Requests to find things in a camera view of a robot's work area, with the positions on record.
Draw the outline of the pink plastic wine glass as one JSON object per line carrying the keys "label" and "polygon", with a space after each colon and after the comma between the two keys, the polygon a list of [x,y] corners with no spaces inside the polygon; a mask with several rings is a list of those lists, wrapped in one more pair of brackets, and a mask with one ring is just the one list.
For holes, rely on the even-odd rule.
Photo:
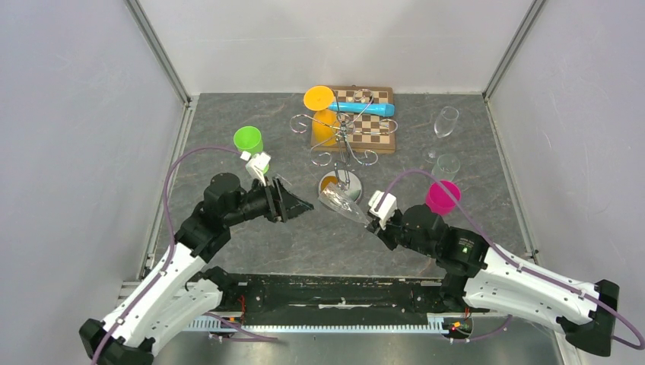
{"label": "pink plastic wine glass", "polygon": [[[461,199],[461,191],[457,185],[447,180],[440,182],[457,201]],[[434,182],[428,189],[425,204],[433,213],[440,216],[448,215],[456,207],[456,203],[450,195],[437,182]]]}

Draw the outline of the green plastic wine glass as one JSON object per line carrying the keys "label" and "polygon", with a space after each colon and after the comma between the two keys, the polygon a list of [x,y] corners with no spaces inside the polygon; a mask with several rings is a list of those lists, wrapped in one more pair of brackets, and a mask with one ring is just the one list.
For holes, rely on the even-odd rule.
{"label": "green plastic wine glass", "polygon": [[234,133],[234,145],[242,153],[248,151],[251,154],[264,152],[262,133],[254,126],[244,126]]}

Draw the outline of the clear wine glass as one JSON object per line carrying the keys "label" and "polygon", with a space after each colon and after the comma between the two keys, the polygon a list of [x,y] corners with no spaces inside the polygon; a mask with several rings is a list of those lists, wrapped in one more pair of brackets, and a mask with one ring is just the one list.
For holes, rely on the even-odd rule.
{"label": "clear wine glass", "polygon": [[327,208],[351,221],[367,226],[370,221],[359,205],[338,184],[327,185],[319,194],[319,201]]}
{"label": "clear wine glass", "polygon": [[438,180],[452,182],[459,172],[460,167],[460,160],[455,154],[442,154],[437,158],[431,173]]}
{"label": "clear wine glass", "polygon": [[459,111],[453,106],[445,106],[434,120],[433,131],[428,143],[422,148],[422,157],[433,163],[442,148],[444,140],[454,131],[459,120]]}

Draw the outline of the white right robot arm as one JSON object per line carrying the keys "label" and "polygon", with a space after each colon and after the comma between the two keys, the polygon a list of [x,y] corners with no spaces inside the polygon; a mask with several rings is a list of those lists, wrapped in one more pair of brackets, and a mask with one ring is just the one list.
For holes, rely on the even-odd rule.
{"label": "white right robot arm", "polygon": [[370,204],[367,230],[389,249],[399,246],[446,271],[439,290],[449,310],[486,309],[538,323],[574,347],[600,357],[612,352],[617,284],[578,281],[517,257],[470,230],[451,227],[425,204],[406,211]]}

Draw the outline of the clear wine glass back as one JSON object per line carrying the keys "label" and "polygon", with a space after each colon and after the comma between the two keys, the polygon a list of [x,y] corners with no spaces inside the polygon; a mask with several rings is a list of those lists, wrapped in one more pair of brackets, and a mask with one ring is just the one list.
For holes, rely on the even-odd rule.
{"label": "clear wine glass back", "polygon": [[370,221],[359,205],[338,184],[327,185],[319,194],[319,201],[327,208],[351,221],[367,226]]}

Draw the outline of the clear wine glass front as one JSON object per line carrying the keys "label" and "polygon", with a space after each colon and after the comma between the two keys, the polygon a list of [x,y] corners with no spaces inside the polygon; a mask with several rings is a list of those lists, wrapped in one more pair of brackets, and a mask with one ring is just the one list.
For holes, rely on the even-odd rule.
{"label": "clear wine glass front", "polygon": [[455,154],[442,154],[437,158],[431,173],[438,180],[452,182],[459,172],[460,167],[460,160]]}

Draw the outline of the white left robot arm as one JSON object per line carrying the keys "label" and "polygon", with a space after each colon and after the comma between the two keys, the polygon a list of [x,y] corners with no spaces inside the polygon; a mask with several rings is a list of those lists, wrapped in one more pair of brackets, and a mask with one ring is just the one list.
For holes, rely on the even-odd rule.
{"label": "white left robot arm", "polygon": [[254,179],[245,190],[235,174],[213,176],[148,276],[110,314],[81,326],[91,362],[151,364],[194,319],[215,308],[234,308],[239,299],[234,279],[219,267],[204,269],[229,242],[231,227],[258,217],[285,223],[311,210],[311,203],[279,179]]}

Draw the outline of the chrome wine glass rack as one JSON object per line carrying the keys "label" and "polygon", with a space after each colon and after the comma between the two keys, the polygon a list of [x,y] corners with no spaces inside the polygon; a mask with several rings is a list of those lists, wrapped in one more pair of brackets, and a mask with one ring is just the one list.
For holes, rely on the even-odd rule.
{"label": "chrome wine glass rack", "polygon": [[336,113],[338,126],[336,130],[335,143],[331,147],[321,147],[322,142],[313,144],[312,121],[313,111],[307,109],[306,113],[297,114],[290,119],[290,128],[297,134],[310,133],[310,160],[318,167],[331,167],[332,170],[326,173],[318,182],[316,191],[321,191],[329,184],[338,184],[355,202],[359,202],[364,193],[364,184],[357,174],[352,170],[354,165],[359,167],[373,166],[378,162],[379,156],[371,150],[355,152],[348,142],[348,115]]}

